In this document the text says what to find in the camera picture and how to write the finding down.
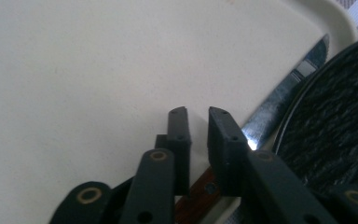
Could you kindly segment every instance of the dark textured plate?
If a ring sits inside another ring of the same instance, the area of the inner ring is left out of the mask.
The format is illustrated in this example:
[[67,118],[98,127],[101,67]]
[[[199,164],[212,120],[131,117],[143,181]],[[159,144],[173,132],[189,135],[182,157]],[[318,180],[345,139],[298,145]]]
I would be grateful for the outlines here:
[[311,189],[358,185],[358,42],[307,82],[273,150]]

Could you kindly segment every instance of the wooden knife handle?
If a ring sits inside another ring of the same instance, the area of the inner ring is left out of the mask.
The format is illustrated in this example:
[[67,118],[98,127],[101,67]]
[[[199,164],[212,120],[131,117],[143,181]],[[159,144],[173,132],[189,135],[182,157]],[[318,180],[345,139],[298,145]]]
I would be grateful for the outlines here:
[[208,214],[221,198],[212,168],[209,167],[175,205],[175,223],[196,224]]

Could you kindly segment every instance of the knife handle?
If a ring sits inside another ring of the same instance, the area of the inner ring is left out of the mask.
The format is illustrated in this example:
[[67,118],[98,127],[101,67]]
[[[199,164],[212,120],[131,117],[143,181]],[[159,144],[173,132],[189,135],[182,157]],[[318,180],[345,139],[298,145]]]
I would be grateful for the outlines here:
[[175,223],[195,224],[208,214],[221,198],[212,168],[209,167],[175,205]]

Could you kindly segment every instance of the metal blade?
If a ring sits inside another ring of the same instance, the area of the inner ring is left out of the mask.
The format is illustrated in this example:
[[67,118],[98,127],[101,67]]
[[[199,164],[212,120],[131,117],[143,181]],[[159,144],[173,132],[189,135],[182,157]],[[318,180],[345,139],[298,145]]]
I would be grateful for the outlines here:
[[266,144],[295,99],[303,80],[325,63],[328,42],[328,35],[318,41],[242,127],[242,132],[252,150],[260,149]]

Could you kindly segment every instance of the knife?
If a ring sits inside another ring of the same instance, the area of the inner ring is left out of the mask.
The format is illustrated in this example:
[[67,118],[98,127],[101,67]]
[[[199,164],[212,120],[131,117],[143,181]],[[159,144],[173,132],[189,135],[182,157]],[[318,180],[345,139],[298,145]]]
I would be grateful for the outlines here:
[[[309,78],[313,72],[324,65],[327,58],[328,45],[329,37],[325,35],[296,65],[296,68],[283,79],[244,124],[242,132],[248,140],[248,146],[252,150],[260,149],[267,143],[274,131],[278,128],[285,112],[305,82],[304,80]],[[220,194],[217,184],[214,184],[215,180],[211,169],[209,168],[201,177],[202,178],[197,180],[196,184],[191,187],[190,195],[182,197],[176,204],[176,223],[198,223],[209,212],[213,205],[218,202]],[[208,186],[210,185],[216,186],[213,193],[208,190]],[[236,220],[237,218],[239,218],[238,212],[231,215],[229,220]]]

